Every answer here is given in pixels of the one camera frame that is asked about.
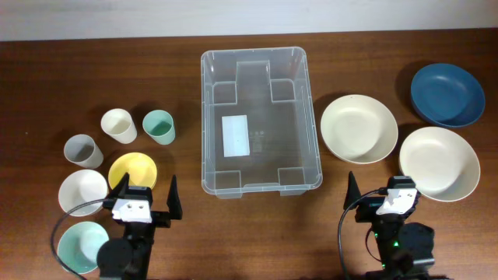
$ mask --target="wooden table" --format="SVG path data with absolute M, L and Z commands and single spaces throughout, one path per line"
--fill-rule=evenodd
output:
M 324 182 L 297 197 L 278 192 L 220 200 L 201 188 L 201 54 L 213 49 L 300 46 L 308 55 L 317 123 L 338 96 L 357 93 L 384 103 L 396 117 L 402 143 L 427 126 L 409 104 L 413 75 L 448 62 L 470 71 L 486 92 L 486 111 L 455 130 L 475 149 L 482 169 L 475 192 L 463 201 L 422 198 L 410 222 L 436 231 L 432 274 L 458 280 L 498 275 L 498 30 L 330 33 L 253 37 L 185 37 L 0 43 L 0 278 L 70 278 L 55 262 L 49 233 L 62 210 L 58 189 L 72 172 L 62 149 L 72 135 L 96 139 L 105 160 L 144 152 L 158 164 L 156 210 L 166 211 L 173 174 L 184 219 L 156 231 L 149 277 L 157 279 L 340 279 L 337 224 L 347 174 L 362 192 L 384 186 L 398 172 L 398 150 L 366 166 L 334 157 L 320 139 Z M 129 110 L 139 136 L 121 145 L 100 130 L 110 109 Z M 172 113 L 177 138 L 157 145 L 141 129 L 152 109 Z M 108 211 L 68 220 L 58 237 L 82 220 L 120 236 Z M 345 260 L 352 273 L 381 266 L 365 249 L 369 225 L 343 226 Z M 374 241 L 370 246 L 375 248 Z M 98 272 L 87 275 L 97 278 Z

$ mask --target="teal cup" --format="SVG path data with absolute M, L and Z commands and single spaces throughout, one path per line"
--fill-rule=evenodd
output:
M 143 118 L 143 130 L 161 145 L 170 144 L 175 137 L 173 117 L 164 110 L 154 110 Z
M 73 271 L 85 274 L 97 267 L 96 255 L 108 240 L 106 230 L 98 223 L 80 222 L 62 235 L 57 255 Z

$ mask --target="small yellow bowl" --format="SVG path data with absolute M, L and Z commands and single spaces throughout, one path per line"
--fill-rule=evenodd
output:
M 109 170 L 109 185 L 114 189 L 125 173 L 130 174 L 130 185 L 154 188 L 157 167 L 154 161 L 140 152 L 123 155 L 112 164 Z

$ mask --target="black cable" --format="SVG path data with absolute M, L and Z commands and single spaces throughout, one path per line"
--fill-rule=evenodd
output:
M 372 255 L 372 252 L 370 252 L 370 248 L 368 247 L 368 236 L 370 236 L 370 233 L 372 231 L 373 231 L 372 228 L 369 228 L 368 231 L 366 232 L 365 247 L 366 247 L 366 250 L 368 251 L 368 254 L 370 254 L 370 256 L 372 256 L 376 261 L 382 262 L 381 260 L 379 260 L 378 258 L 376 258 L 374 255 Z
M 378 194 L 379 191 L 381 189 L 378 189 L 378 190 L 375 190 L 375 191 L 369 191 L 367 192 L 366 194 L 362 195 L 360 198 L 356 199 L 352 204 L 350 204 L 348 206 L 348 208 L 346 208 L 344 210 L 344 212 L 342 213 L 342 216 L 341 216 L 341 219 L 339 220 L 339 226 L 337 228 L 337 244 L 338 244 L 338 248 L 339 248 L 339 260 L 341 261 L 341 266 L 342 266 L 342 270 L 344 271 L 344 277 L 347 279 L 347 280 L 351 280 L 351 278 L 349 277 L 349 274 L 348 274 L 348 270 L 346 269 L 345 267 L 345 263 L 344 263 L 344 254 L 342 253 L 342 244 L 341 244 L 341 228 L 342 228 L 342 222 L 344 222 L 344 218 L 345 218 L 345 215 L 348 213 L 349 210 L 351 210 L 351 208 L 353 207 L 356 207 L 356 204 L 368 197 L 368 196 L 371 196 L 372 194 Z
M 79 210 L 83 207 L 86 207 L 88 205 L 92 205 L 92 204 L 95 204 L 95 203 L 99 203 L 99 202 L 104 202 L 104 201 L 112 201 L 112 199 L 107 199 L 107 198 L 102 198 L 102 199 L 97 199 L 97 200 L 94 200 L 94 201 L 88 201 L 88 202 L 85 202 L 81 205 L 78 205 L 76 207 L 74 207 L 73 209 L 67 211 L 56 223 L 55 223 L 55 226 L 54 226 L 54 229 L 52 230 L 52 234 L 50 235 L 50 247 L 52 249 L 52 254 L 54 255 L 55 257 L 55 260 L 63 267 L 65 268 L 67 271 L 73 273 L 76 277 L 82 279 L 82 280 L 86 280 L 86 278 L 84 278 L 83 276 L 79 275 L 78 272 L 76 271 L 73 271 L 67 264 L 64 263 L 64 261 L 61 260 L 61 258 L 57 255 L 57 251 L 55 250 L 55 245 L 54 245 L 54 238 L 55 238 L 55 233 L 57 232 L 57 229 L 58 227 L 62 224 L 62 222 L 64 222 L 64 220 L 66 218 L 68 218 L 73 212 L 75 212 L 76 210 Z

